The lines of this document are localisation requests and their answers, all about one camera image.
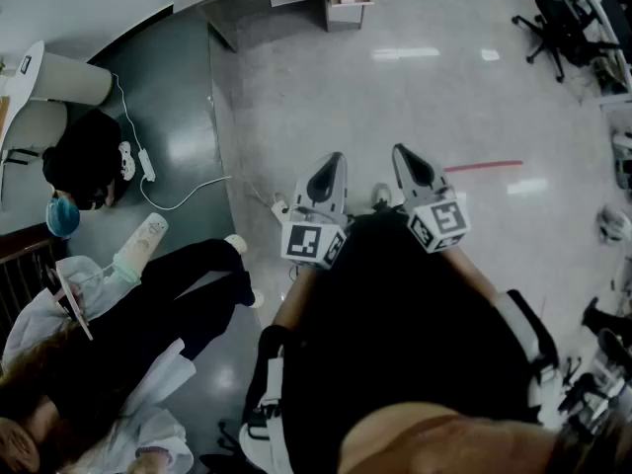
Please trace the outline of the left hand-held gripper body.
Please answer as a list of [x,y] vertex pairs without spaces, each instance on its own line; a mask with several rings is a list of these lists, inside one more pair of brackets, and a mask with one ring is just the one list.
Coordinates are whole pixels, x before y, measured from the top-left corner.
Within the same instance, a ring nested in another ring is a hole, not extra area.
[[282,223],[280,255],[298,266],[328,270],[347,242],[348,225],[342,204],[293,205]]

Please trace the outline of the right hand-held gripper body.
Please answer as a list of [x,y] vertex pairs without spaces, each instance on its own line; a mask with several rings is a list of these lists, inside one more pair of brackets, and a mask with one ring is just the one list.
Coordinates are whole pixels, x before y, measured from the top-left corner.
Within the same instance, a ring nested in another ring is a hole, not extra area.
[[407,227],[428,253],[456,246],[471,230],[465,200],[452,188],[405,201]]

